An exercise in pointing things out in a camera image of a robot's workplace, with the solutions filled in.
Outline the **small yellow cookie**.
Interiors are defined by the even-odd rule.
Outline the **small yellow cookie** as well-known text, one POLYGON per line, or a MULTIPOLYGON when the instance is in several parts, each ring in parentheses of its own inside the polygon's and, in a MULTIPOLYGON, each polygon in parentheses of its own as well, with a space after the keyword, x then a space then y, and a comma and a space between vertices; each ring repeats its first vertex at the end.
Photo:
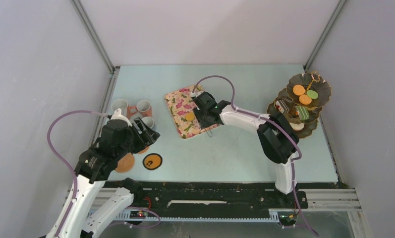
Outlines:
POLYGON ((193 120, 195 119, 194 113, 193 113, 193 112, 187 113, 187 114, 185 115, 185 119, 186 119, 187 121, 193 121, 193 120))

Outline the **orange round biscuit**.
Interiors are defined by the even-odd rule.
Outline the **orange round biscuit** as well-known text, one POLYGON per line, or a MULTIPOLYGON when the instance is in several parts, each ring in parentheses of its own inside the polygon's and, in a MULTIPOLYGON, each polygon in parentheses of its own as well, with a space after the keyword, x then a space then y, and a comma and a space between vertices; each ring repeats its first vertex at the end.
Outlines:
POLYGON ((308 95, 306 95, 306 94, 300 95, 299 98, 298 98, 298 100, 299 100, 299 102, 300 102, 301 104, 303 104, 303 105, 309 105, 309 104, 312 103, 312 99, 311 99, 308 95))
POLYGON ((302 85, 294 85, 292 91, 296 96, 301 96, 305 94, 306 89, 302 85))

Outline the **floral rectangular tray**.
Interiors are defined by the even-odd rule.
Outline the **floral rectangular tray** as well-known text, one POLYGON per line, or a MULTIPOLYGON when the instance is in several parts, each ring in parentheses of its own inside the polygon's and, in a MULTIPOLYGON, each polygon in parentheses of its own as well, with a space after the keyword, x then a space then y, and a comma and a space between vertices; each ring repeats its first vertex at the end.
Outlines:
MULTIPOLYGON (((191 93, 194 85, 165 94, 164 101, 168 107, 176 130, 182 139, 189 139, 195 135, 205 132, 205 129, 200 127, 198 120, 187 121, 185 115, 193 112, 196 105, 192 101, 191 93)), ((210 128, 214 129, 219 125, 213 125, 210 128)))

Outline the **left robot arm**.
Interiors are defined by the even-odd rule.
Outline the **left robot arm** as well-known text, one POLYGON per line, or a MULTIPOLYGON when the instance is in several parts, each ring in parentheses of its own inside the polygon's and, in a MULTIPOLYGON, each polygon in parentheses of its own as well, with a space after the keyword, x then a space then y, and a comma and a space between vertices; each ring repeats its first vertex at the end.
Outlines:
POLYGON ((111 119, 101 136, 84 151, 72 171, 74 176, 69 196, 48 238, 94 238, 112 222, 117 213, 128 206, 139 206, 144 200, 143 185, 131 178, 119 183, 113 196, 91 217, 88 213, 95 198, 112 171, 127 154, 138 153, 154 144, 160 134, 142 119, 111 119))

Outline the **white donut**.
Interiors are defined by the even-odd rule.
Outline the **white donut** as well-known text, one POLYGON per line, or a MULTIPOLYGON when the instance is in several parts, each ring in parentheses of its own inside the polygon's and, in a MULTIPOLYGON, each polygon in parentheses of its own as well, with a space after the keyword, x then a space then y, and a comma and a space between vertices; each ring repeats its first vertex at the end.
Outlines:
POLYGON ((289 124, 294 131, 301 131, 305 127, 304 123, 296 124, 296 123, 290 122, 289 124))

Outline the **chocolate cake piece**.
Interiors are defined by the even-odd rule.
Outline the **chocolate cake piece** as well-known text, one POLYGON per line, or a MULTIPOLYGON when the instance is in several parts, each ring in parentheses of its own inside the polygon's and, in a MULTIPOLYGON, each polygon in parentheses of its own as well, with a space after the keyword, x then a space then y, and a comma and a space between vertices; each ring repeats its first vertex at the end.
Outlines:
POLYGON ((282 114, 289 113, 291 106, 292 106, 292 100, 290 99, 280 98, 275 100, 275 107, 282 114))

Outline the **green striped cake slice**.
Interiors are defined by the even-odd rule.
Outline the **green striped cake slice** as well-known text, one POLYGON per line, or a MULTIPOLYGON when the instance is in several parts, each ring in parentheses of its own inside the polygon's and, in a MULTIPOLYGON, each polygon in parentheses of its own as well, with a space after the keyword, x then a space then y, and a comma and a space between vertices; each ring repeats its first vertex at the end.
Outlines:
POLYGON ((301 121, 308 120, 310 118, 309 112, 306 107, 296 106, 296 111, 298 112, 298 117, 301 121))

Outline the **three tier black cake stand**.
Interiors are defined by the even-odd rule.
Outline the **three tier black cake stand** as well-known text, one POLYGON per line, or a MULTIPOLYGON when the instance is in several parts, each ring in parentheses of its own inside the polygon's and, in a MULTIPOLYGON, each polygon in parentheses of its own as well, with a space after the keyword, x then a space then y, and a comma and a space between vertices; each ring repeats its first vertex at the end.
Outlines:
POLYGON ((293 76, 266 109, 284 115, 299 138, 317 128, 320 112, 330 101, 332 88, 317 71, 293 76))

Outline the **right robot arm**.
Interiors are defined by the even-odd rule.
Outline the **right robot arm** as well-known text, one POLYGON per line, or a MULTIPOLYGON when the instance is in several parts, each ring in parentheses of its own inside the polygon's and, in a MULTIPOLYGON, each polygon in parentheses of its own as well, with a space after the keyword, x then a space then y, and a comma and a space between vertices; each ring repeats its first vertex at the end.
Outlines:
POLYGON ((294 162, 301 159, 299 138, 280 112, 257 114, 244 110, 232 102, 216 102, 208 92, 191 94, 196 107, 193 113, 201 128, 213 125, 231 125, 257 134, 265 156, 274 163, 276 203, 288 207, 292 203, 300 209, 294 162))

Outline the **orange question mark coaster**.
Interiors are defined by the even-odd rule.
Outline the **orange question mark coaster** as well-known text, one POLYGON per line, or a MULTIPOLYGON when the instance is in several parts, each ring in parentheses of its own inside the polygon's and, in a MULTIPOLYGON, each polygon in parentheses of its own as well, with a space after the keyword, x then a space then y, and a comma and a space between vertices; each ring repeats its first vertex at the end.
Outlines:
POLYGON ((160 154, 151 153, 145 156, 142 165, 145 169, 153 171, 158 169, 163 163, 163 158, 160 154))

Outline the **blue grey mug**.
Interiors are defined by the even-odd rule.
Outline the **blue grey mug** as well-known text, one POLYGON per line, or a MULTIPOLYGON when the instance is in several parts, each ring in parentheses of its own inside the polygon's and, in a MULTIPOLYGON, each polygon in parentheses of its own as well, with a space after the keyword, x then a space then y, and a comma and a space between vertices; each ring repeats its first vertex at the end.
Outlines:
POLYGON ((143 117, 142 121, 145 123, 145 125, 147 127, 149 127, 152 130, 155 130, 156 123, 155 123, 155 120, 152 117, 143 117))

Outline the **green round biscuit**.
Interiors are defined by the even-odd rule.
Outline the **green round biscuit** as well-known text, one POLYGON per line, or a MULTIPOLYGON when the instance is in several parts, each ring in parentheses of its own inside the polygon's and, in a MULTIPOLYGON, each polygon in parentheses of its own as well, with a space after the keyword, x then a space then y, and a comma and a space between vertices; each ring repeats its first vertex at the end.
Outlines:
POLYGON ((315 100, 315 99, 317 99, 317 98, 319 97, 319 94, 318 94, 316 91, 314 91, 314 90, 308 90, 308 91, 306 92, 306 95, 307 95, 309 98, 311 98, 312 100, 315 100))

